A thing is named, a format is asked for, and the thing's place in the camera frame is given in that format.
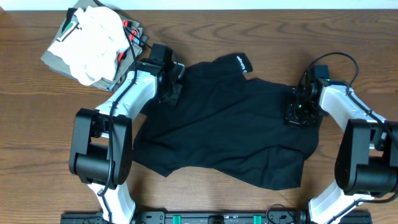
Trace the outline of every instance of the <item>black t-shirt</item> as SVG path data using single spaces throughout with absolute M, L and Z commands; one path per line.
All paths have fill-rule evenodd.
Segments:
M 181 167 L 214 168 L 272 190 L 299 187 L 318 127 L 284 124 L 293 88 L 258 78 L 244 54 L 188 67 L 178 105 L 149 101 L 134 160 L 167 177 Z

